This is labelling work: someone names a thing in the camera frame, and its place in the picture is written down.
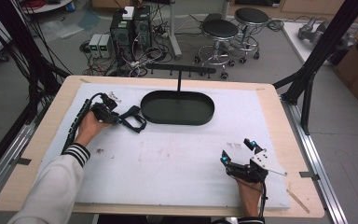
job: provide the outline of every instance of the round stool seat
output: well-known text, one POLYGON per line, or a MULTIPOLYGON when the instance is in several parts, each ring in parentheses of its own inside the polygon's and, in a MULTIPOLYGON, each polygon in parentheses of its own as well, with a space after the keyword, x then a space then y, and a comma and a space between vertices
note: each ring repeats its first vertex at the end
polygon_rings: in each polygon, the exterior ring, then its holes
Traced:
POLYGON ((210 20, 202 24, 202 32, 213 38, 230 39, 238 33, 238 28, 229 21, 210 20))
POLYGON ((262 24, 269 20, 269 16, 256 8, 242 7, 235 11, 235 19, 239 23, 262 24))

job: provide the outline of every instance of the white sleeve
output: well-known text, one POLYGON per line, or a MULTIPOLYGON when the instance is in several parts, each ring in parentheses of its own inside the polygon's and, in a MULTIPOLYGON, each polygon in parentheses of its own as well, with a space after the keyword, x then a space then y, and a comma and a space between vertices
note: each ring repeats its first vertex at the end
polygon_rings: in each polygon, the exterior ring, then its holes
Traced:
MULTIPOLYGON (((72 152, 78 149, 73 147, 77 146, 72 146, 72 152)), ((83 180, 82 165, 89 157, 82 163, 74 155, 61 155, 51 161, 34 182, 20 212, 8 223, 67 223, 83 180)))

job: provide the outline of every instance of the hand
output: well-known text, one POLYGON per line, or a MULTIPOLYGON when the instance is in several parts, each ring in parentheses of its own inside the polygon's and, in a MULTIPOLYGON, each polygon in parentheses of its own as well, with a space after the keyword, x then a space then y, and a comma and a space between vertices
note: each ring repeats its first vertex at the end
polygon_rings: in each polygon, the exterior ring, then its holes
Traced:
POLYGON ((246 217, 258 217, 258 201, 261 195, 260 183, 249 183, 242 179, 236 179, 240 191, 241 205, 246 217))
POLYGON ((92 138, 94 138, 103 128, 106 128, 110 125, 111 124, 101 123, 98 121, 95 118, 94 113, 90 111, 80 123, 75 143, 86 147, 92 138))

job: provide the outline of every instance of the person's left hand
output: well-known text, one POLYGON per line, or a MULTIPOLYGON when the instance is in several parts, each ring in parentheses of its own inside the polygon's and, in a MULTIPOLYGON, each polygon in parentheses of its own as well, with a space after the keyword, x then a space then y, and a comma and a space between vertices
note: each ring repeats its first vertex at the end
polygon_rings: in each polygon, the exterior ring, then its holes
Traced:
POLYGON ((109 126, 111 126, 111 124, 101 123, 95 118, 94 113, 89 111, 79 125, 75 143, 86 147, 92 138, 94 138, 103 128, 109 126))

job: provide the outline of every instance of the person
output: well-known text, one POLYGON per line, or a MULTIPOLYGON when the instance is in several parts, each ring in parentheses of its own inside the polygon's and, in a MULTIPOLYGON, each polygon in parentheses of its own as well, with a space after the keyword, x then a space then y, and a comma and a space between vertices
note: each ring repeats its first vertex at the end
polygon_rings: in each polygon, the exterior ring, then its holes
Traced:
MULTIPOLYGON (((83 180, 83 166, 90 158, 86 146, 108 126, 110 124, 99 122, 94 114, 89 112, 79 125, 74 143, 41 172, 22 209, 8 224, 67 223, 83 180)), ((239 179, 237 183, 245 215, 239 218, 239 223, 264 223, 264 219, 258 217, 257 212, 260 184, 245 183, 239 179)))

